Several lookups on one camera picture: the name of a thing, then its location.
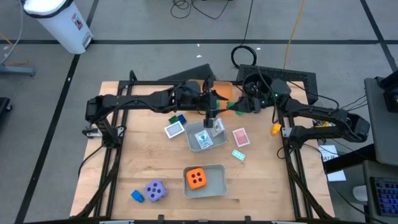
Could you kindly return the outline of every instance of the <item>pink card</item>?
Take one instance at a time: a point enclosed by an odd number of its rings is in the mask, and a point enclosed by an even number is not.
[[[250,144],[248,135],[246,134],[246,131],[244,130],[244,128],[240,128],[237,130],[232,131],[236,144],[238,145],[238,147],[242,147],[245,145]]]

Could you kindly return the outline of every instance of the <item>orange die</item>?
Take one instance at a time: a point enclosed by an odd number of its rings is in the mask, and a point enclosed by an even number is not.
[[[196,168],[187,172],[187,180],[191,190],[206,186],[207,179],[202,168]]]

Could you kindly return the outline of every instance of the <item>purple die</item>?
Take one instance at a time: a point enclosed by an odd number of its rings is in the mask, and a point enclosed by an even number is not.
[[[164,188],[162,181],[154,180],[147,184],[144,189],[145,195],[150,202],[157,202],[159,199],[167,195],[167,190]]]

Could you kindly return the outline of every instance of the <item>bucket label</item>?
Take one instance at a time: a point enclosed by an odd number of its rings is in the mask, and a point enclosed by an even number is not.
[[[77,29],[80,30],[83,27],[83,24],[81,23],[81,20],[79,19],[76,13],[73,14],[72,21],[75,23]]]

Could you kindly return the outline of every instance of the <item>paper sheet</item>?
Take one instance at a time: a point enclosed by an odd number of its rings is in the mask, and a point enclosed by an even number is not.
[[[332,153],[337,153],[336,147],[334,145],[331,146],[319,146],[319,150],[322,154],[322,159],[323,161],[328,161],[330,159],[336,158],[338,157],[337,154],[332,154]],[[344,175],[344,171],[337,171],[331,174],[328,174],[328,179],[330,182],[334,182],[334,181],[346,181],[346,176]]]

